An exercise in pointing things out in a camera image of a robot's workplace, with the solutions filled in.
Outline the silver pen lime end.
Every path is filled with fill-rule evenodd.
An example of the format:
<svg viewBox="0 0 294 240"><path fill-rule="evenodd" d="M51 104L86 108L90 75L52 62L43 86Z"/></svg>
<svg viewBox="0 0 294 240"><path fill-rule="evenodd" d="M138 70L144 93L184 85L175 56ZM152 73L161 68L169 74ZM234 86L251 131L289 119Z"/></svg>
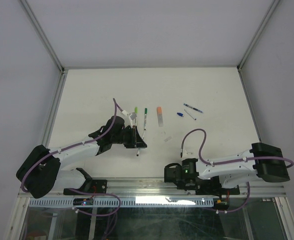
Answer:
<svg viewBox="0 0 294 240"><path fill-rule="evenodd" d="M135 116L136 116L136 118L134 120L134 125L137 126L137 119L138 119L137 118L138 117L138 107L137 106L135 107L134 112L135 112Z"/></svg>

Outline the white pen green end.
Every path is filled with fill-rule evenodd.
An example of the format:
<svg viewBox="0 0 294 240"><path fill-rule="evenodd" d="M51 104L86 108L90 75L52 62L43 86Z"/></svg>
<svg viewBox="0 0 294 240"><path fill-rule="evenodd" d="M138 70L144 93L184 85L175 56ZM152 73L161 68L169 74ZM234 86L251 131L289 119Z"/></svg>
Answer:
<svg viewBox="0 0 294 240"><path fill-rule="evenodd" d="M145 108L144 109L144 131L146 130L146 125L147 125L147 112L148 112L148 109Z"/></svg>

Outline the orange capped grey highlighter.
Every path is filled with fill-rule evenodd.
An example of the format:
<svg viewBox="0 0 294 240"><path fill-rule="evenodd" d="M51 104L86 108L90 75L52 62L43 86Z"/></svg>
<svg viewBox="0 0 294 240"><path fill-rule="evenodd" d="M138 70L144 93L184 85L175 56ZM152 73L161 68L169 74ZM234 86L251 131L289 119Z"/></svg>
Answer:
<svg viewBox="0 0 294 240"><path fill-rule="evenodd" d="M159 106L157 107L157 119L158 119L158 126L163 127L163 114L162 114L162 108Z"/></svg>

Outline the blue capped pen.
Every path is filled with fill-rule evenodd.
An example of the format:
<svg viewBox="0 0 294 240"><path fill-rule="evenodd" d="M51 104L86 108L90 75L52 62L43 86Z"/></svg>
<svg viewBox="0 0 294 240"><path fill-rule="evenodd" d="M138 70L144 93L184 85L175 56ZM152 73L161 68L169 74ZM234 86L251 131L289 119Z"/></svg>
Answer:
<svg viewBox="0 0 294 240"><path fill-rule="evenodd" d="M197 111L197 112L203 114L203 111L201 111L200 109L198 109L198 108L196 108L196 107L193 107L193 106L191 106L191 105L189 105L189 104L186 104L186 103L183 103L183 105L184 105L185 107L188 107L188 108L190 108L190 109L192 109L192 110L194 110L194 111Z"/></svg>

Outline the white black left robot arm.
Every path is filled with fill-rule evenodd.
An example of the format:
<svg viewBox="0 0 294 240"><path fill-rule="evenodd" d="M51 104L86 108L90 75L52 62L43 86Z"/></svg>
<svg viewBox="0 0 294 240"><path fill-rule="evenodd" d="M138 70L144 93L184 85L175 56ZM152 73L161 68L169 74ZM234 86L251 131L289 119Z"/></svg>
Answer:
<svg viewBox="0 0 294 240"><path fill-rule="evenodd" d="M42 144L36 146L17 170L16 178L35 199L52 190L63 190L64 195L105 193L105 180L94 180L81 167L72 170L66 167L101 155L114 144L124 145L127 149L147 148L135 126L125 125L120 116L112 116L106 125L81 142L57 149Z"/></svg>

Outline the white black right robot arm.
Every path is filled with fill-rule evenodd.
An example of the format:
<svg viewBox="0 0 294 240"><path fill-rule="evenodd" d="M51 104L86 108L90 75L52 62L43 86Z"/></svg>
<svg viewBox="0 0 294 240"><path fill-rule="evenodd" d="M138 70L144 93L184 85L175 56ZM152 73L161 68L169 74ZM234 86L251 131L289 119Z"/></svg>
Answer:
<svg viewBox="0 0 294 240"><path fill-rule="evenodd" d="M164 167L164 182L198 195L218 195L250 181L288 182L288 168L293 164L283 157L280 148L258 142L249 150L225 158L186 158L181 163L170 163Z"/></svg>

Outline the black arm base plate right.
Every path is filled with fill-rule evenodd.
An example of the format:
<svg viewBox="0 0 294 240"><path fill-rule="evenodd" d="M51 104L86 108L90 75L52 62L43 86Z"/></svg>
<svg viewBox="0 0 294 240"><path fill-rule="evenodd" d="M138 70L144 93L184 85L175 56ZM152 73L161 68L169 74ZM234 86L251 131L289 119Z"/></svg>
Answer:
<svg viewBox="0 0 294 240"><path fill-rule="evenodd" d="M218 177L210 180L201 180L200 185L196 187L196 195L212 195L221 197L222 195L239 195L239 186L234 188L223 188Z"/></svg>

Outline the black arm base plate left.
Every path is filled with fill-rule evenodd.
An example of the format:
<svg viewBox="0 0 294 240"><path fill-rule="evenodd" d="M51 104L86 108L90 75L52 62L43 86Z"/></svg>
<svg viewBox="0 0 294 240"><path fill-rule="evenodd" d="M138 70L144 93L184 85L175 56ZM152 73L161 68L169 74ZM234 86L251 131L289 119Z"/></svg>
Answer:
<svg viewBox="0 0 294 240"><path fill-rule="evenodd" d="M78 188L74 187L73 189L79 192L85 193L99 193L105 194L107 190L107 180L106 179L86 179L85 182Z"/></svg>

